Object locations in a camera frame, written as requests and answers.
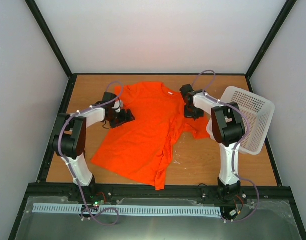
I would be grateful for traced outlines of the orange t-shirt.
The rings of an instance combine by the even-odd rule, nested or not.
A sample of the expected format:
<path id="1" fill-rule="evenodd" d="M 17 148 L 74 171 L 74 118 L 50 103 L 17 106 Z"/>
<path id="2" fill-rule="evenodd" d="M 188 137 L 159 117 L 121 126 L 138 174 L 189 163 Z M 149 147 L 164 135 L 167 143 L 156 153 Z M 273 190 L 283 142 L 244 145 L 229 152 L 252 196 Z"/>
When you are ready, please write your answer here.
<path id="1" fill-rule="evenodd" d="M 110 129 L 91 163 L 133 181 L 162 190 L 173 146 L 183 132 L 208 138 L 207 116 L 185 118 L 184 101 L 162 82 L 144 81 L 115 87 L 134 120 Z"/>

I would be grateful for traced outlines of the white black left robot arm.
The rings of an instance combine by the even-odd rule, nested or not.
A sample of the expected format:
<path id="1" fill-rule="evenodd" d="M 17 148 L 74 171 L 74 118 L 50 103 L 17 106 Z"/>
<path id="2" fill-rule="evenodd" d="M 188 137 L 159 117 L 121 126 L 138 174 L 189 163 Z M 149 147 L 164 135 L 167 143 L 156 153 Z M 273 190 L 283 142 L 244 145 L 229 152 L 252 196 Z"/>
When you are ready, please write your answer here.
<path id="1" fill-rule="evenodd" d="M 118 95 L 104 92 L 102 100 L 75 113 L 57 115 L 49 140 L 49 147 L 65 163 L 73 183 L 80 185 L 79 195 L 85 201 L 92 201 L 97 189 L 91 185 L 93 175 L 89 171 L 84 151 L 86 129 L 96 123 L 108 123 L 111 128 L 134 121 L 129 109 L 124 109 Z"/>

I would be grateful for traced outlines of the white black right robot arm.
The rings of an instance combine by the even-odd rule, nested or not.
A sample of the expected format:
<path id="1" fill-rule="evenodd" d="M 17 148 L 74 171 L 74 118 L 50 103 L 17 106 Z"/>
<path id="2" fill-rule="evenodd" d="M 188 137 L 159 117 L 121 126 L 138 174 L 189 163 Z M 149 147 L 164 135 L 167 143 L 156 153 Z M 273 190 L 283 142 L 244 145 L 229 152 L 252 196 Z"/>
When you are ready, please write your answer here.
<path id="1" fill-rule="evenodd" d="M 241 185 L 235 163 L 246 131 L 238 104 L 221 103 L 202 90 L 194 91 L 190 84 L 183 85 L 180 93 L 184 100 L 185 118 L 196 120 L 205 113 L 211 116 L 209 135 L 213 136 L 220 147 L 218 198 L 228 202 L 240 192 Z"/>

